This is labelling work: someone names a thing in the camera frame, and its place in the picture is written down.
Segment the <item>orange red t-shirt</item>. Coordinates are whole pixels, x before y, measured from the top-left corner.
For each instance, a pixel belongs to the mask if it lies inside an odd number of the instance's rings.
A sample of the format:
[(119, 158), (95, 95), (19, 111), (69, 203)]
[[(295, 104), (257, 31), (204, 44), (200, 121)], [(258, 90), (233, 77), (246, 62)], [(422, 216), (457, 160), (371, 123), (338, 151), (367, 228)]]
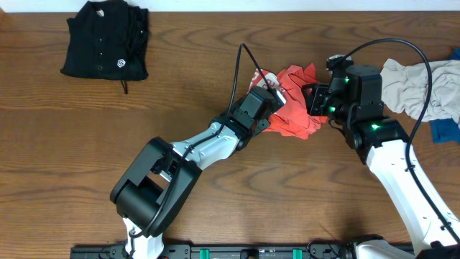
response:
[(318, 83), (314, 64), (303, 68), (291, 65), (281, 70), (277, 75), (262, 69), (269, 85), (277, 89), (286, 103), (269, 117), (269, 127), (264, 132), (277, 132), (283, 137), (298, 137), (307, 140), (310, 135), (327, 123), (326, 117), (311, 116), (306, 108), (302, 87)]

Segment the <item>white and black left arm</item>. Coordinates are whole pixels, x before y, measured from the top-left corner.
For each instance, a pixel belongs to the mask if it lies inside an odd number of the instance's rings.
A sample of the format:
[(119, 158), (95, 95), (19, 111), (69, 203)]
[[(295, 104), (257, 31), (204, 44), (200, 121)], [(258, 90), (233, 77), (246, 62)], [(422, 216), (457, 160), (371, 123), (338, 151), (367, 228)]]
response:
[(183, 207), (203, 170), (231, 157), (267, 129), (286, 103), (274, 88), (255, 86), (187, 140), (151, 139), (110, 193), (127, 232), (120, 258), (158, 258), (163, 232)]

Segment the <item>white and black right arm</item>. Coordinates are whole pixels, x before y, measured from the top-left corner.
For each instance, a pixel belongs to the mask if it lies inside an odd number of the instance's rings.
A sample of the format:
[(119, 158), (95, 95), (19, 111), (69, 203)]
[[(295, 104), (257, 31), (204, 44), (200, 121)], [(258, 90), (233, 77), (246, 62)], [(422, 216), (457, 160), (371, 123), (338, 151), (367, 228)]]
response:
[(330, 83), (302, 87), (311, 116), (340, 126), (346, 144), (376, 175), (409, 233), (411, 253), (381, 237), (353, 242), (343, 257), (458, 258), (459, 219), (449, 209), (415, 156), (410, 138), (396, 119), (383, 114), (382, 77), (369, 65), (331, 70)]

